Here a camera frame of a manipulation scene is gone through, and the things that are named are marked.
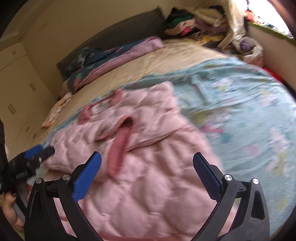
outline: plastic bag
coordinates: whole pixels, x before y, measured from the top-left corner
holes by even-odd
[[[251,45],[251,51],[245,53],[241,49],[240,42],[243,40]],[[263,48],[255,39],[252,39],[250,37],[243,37],[239,40],[233,40],[232,44],[234,45],[236,50],[242,54],[242,56],[240,57],[244,62],[263,67]]]

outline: window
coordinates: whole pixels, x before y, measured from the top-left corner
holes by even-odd
[[[238,8],[244,12],[247,9],[247,1],[246,0],[235,0]],[[259,16],[263,20],[263,24],[271,24],[275,26],[278,31],[291,35],[287,25],[284,20],[281,18],[279,13],[275,10],[275,8],[269,3],[267,0],[249,0],[249,9],[256,15]]]

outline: patterned cloth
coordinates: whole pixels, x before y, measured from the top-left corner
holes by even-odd
[[[72,99],[72,94],[69,92],[67,93],[61,100],[59,100],[50,110],[48,113],[45,121],[42,123],[41,128],[49,128],[53,125],[56,119],[59,117],[61,111],[65,108],[65,106],[70,102]]]
[[[267,201],[270,234],[296,204],[296,105],[286,88],[237,58],[213,59],[164,75],[149,75],[126,89],[174,84],[182,114],[202,130],[235,179],[258,178]],[[76,120],[79,110],[52,132]]]

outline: human hand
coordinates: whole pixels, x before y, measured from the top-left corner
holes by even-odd
[[[16,212],[14,211],[12,205],[15,202],[16,197],[12,196],[11,193],[6,193],[3,198],[2,202],[2,210],[3,213],[10,223],[10,225],[16,229],[17,231],[23,232],[24,231],[24,223],[22,220],[17,216]]]

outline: pink quilted jacket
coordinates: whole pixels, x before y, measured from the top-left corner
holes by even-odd
[[[190,240],[216,204],[192,157],[201,152],[220,170],[221,163],[204,135],[179,113],[170,82],[116,90],[86,106],[77,123],[58,131],[51,145],[56,152],[47,167],[64,173],[94,151],[101,153],[102,166],[79,205],[106,240]],[[60,203],[56,205],[66,231],[74,235]],[[234,216],[233,208],[222,233]]]

